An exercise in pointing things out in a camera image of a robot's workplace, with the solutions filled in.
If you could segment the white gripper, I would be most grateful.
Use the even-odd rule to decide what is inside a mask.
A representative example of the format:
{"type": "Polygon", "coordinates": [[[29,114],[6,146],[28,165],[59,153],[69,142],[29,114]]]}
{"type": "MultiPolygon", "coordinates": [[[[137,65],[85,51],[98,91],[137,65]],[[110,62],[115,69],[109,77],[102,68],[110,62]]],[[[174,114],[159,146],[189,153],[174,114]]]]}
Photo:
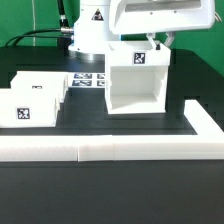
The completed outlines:
{"type": "Polygon", "coordinates": [[[167,32],[170,47],[175,31],[211,28],[215,22],[215,0],[112,0],[109,27],[114,34],[142,34],[157,49],[155,33],[167,32]]]}

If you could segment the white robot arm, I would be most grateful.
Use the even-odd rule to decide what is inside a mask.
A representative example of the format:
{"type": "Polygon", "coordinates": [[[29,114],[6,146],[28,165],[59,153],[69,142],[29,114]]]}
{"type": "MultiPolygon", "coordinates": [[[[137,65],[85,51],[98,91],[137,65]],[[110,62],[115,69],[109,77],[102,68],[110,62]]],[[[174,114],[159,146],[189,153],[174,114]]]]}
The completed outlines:
{"type": "Polygon", "coordinates": [[[214,22],[215,0],[80,0],[69,50],[94,60],[122,35],[164,32],[170,46],[177,31],[209,29],[214,22]]]}

